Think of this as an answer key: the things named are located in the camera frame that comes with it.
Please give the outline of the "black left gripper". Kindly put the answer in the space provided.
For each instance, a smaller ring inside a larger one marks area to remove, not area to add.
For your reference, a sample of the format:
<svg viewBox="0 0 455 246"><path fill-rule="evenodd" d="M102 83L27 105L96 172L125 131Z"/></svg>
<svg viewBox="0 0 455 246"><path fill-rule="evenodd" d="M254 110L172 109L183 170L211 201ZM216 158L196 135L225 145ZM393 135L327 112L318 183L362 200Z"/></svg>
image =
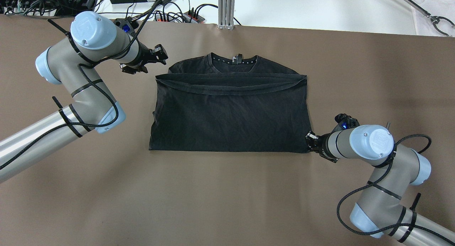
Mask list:
<svg viewBox="0 0 455 246"><path fill-rule="evenodd" d="M153 49L141 47L137 57L129 63L121 63L120 68L123 73L128 74L148 73L147 64L161 63L166 65L167 59L168 55L161 44L157 44Z"/></svg>

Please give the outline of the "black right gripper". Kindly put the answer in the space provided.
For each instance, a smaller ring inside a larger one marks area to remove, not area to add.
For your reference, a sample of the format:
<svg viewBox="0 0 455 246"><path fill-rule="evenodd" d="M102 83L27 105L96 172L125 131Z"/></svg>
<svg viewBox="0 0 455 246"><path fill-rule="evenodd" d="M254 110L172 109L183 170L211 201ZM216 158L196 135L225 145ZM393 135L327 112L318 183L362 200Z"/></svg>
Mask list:
<svg viewBox="0 0 455 246"><path fill-rule="evenodd" d="M329 150L329 137L332 134L324 134L317 136L313 131L309 131L305 136L306 144L309 150L314 150L316 153L332 163L337 163L338 158L335 157Z"/></svg>

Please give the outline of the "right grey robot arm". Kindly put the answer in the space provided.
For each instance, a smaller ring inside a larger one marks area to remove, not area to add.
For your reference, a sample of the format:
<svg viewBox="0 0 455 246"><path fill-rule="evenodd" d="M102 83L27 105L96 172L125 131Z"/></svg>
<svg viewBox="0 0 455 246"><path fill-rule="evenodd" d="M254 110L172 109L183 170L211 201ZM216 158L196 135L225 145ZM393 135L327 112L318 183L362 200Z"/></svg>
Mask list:
<svg viewBox="0 0 455 246"><path fill-rule="evenodd" d="M337 162L363 160L374 170L366 183L343 197L337 217L349 231L379 239L390 236L408 246L453 246L454 232L416 212L420 194L411 207L400 204L408 186L418 186L431 174L431 164L421 152L394 141L387 128L342 125L329 134L308 132L311 151Z"/></svg>

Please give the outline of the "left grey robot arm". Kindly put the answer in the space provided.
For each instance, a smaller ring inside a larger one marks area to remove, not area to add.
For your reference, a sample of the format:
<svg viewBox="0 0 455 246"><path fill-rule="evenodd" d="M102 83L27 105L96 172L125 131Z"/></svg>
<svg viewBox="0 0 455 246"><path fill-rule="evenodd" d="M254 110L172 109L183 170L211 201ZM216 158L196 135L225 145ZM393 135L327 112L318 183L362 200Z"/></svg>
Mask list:
<svg viewBox="0 0 455 246"><path fill-rule="evenodd" d="M95 66L117 60L126 73L147 72L148 63L166 63L162 45L148 48L98 13L78 14L66 38L49 47L35 65L47 82L63 85L73 103L1 141L1 182L5 182L91 131L103 134L125 113Z"/></svg>

